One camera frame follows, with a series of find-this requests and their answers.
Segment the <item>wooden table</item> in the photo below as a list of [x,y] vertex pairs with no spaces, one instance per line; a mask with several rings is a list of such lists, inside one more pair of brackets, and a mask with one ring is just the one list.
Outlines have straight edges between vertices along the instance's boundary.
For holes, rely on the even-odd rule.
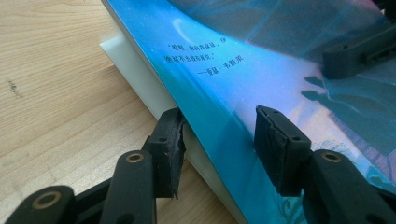
[[[50,185],[78,194],[112,176],[156,125],[99,44],[120,31],[99,0],[0,3],[0,223]],[[186,162],[159,223],[235,222]]]

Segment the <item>blue book cover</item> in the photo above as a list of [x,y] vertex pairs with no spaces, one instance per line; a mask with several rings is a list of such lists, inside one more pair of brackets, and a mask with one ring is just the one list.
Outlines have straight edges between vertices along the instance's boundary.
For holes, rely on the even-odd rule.
[[183,111],[249,223],[304,223],[253,147],[256,106],[285,114],[313,142],[348,156],[396,193],[396,65],[345,79],[321,53],[386,21],[368,0],[104,0]]

